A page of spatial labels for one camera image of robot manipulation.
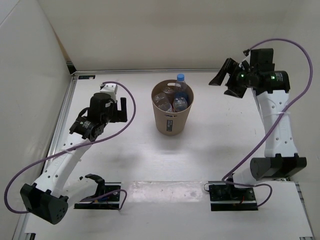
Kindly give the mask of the clear bottle blue orange label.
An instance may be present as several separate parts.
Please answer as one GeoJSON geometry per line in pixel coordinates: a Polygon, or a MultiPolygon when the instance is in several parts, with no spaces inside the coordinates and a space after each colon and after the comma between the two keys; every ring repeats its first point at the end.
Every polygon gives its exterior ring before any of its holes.
{"type": "Polygon", "coordinates": [[[162,88],[161,92],[153,97],[154,104],[162,111],[172,113],[175,91],[171,87],[162,88]]]}

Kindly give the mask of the clear bottle blue cap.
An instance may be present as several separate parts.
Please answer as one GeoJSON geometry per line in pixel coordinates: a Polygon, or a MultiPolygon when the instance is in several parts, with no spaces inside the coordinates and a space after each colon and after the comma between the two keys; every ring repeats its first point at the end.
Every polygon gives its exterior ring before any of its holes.
{"type": "Polygon", "coordinates": [[[188,89],[188,85],[185,82],[185,75],[182,73],[179,73],[177,75],[176,82],[174,85],[176,98],[178,97],[187,98],[188,97],[187,89],[188,89]]]}

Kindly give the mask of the clear bottle black label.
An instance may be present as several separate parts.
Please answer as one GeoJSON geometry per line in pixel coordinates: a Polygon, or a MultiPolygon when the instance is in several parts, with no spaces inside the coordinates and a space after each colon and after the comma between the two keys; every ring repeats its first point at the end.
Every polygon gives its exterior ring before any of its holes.
{"type": "Polygon", "coordinates": [[[176,112],[186,110],[188,108],[188,95],[185,92],[177,92],[172,105],[176,112]]]}

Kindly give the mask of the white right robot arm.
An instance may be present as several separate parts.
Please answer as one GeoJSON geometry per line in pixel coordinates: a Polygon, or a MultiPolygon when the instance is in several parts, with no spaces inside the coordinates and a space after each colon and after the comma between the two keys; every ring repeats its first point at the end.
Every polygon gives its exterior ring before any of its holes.
{"type": "Polygon", "coordinates": [[[227,58],[211,86],[220,86],[226,76],[225,95],[243,98],[252,91],[263,123],[265,145],[263,157],[252,157],[249,167],[227,174],[224,193],[230,200],[238,199],[243,188],[253,187],[264,181],[290,178],[307,166],[307,159],[299,156],[293,140],[290,114],[290,79],[284,70],[275,70],[274,50],[261,48],[245,51],[245,59],[236,62],[227,58]]]}

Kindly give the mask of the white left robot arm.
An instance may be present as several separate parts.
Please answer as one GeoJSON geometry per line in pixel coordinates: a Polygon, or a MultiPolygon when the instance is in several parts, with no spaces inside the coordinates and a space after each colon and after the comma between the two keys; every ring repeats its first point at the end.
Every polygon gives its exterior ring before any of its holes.
{"type": "Polygon", "coordinates": [[[88,107],[78,114],[60,152],[33,184],[20,190],[26,210],[56,225],[77,202],[98,202],[106,199],[105,180],[89,173],[74,184],[66,182],[82,156],[97,142],[109,123],[127,122],[127,100],[119,101],[103,92],[95,93],[88,107]]]}

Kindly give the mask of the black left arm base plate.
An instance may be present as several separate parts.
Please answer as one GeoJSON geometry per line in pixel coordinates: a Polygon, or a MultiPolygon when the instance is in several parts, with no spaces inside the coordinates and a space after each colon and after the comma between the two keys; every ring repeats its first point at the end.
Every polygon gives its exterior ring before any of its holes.
{"type": "MultiPolygon", "coordinates": [[[[120,190],[121,182],[106,182],[104,184],[104,194],[120,190]]],[[[105,196],[95,201],[77,202],[74,204],[75,210],[118,210],[120,208],[120,191],[105,196]]]]}

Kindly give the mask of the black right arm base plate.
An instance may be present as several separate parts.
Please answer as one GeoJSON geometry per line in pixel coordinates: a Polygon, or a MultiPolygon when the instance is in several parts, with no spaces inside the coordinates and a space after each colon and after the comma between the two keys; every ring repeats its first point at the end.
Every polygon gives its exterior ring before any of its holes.
{"type": "Polygon", "coordinates": [[[258,204],[252,187],[237,188],[222,182],[207,182],[203,190],[209,193],[212,212],[257,211],[258,204]]]}

